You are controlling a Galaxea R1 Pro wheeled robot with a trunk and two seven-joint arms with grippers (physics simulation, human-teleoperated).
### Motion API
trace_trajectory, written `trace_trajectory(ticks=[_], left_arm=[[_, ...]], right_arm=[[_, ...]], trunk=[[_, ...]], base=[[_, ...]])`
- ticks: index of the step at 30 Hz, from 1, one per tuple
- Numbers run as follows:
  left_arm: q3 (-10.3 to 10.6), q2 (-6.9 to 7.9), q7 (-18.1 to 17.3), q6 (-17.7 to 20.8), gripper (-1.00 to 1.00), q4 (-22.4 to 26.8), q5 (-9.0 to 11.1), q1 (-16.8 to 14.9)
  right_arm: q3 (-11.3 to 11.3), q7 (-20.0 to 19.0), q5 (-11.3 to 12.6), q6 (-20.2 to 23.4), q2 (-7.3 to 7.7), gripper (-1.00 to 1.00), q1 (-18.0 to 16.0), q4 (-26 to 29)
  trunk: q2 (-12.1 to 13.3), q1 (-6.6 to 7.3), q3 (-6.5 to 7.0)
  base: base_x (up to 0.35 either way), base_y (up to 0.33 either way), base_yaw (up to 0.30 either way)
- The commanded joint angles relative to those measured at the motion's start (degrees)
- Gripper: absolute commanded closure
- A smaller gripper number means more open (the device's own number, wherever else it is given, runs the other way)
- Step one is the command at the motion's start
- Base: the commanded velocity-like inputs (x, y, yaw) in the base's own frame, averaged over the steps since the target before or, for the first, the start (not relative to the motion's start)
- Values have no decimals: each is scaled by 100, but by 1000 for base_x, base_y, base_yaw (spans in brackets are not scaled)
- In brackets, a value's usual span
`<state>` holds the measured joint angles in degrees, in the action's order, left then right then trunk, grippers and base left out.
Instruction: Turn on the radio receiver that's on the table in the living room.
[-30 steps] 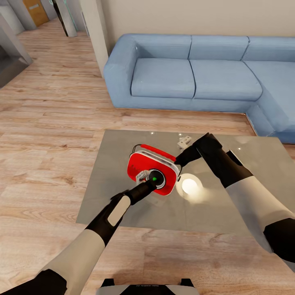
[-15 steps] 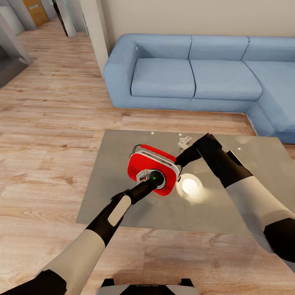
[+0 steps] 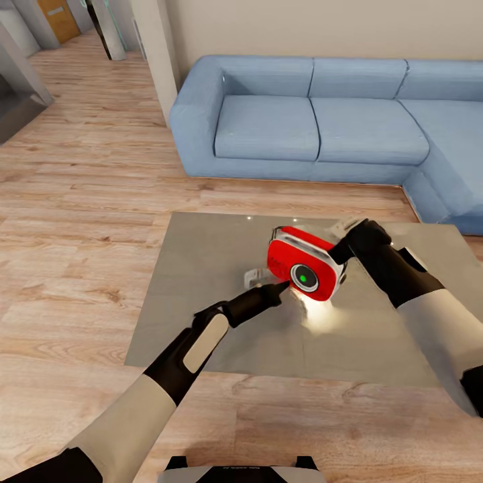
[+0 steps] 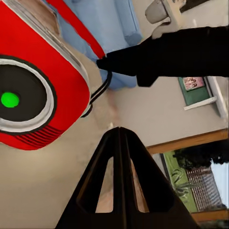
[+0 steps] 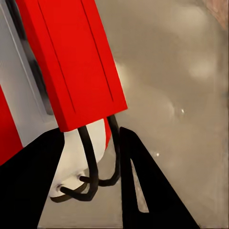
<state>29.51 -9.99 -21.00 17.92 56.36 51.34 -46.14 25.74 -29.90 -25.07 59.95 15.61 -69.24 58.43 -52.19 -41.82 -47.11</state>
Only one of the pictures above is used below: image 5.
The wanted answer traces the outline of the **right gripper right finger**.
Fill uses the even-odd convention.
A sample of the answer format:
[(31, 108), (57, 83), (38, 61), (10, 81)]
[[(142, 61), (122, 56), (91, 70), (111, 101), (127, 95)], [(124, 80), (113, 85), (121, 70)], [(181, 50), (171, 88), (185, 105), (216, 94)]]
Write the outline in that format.
[[(200, 229), (138, 135), (120, 128), (123, 229)], [(131, 159), (149, 209), (138, 210)]]

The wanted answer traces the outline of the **radio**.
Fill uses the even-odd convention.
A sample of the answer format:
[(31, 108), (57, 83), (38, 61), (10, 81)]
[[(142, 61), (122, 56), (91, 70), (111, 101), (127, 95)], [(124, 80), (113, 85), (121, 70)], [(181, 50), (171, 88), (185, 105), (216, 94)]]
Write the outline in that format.
[[(65, 145), (50, 199), (91, 201), (121, 178), (114, 114), (126, 109), (94, 0), (0, 0), (0, 166), (59, 127)], [(115, 172), (102, 180), (97, 163), (111, 134)]]

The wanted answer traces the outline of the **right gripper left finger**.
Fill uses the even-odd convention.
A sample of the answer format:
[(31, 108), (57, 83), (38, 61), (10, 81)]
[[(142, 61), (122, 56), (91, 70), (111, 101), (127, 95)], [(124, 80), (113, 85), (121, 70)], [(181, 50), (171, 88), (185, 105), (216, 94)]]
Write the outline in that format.
[(0, 229), (37, 229), (64, 145), (58, 127), (0, 166)]

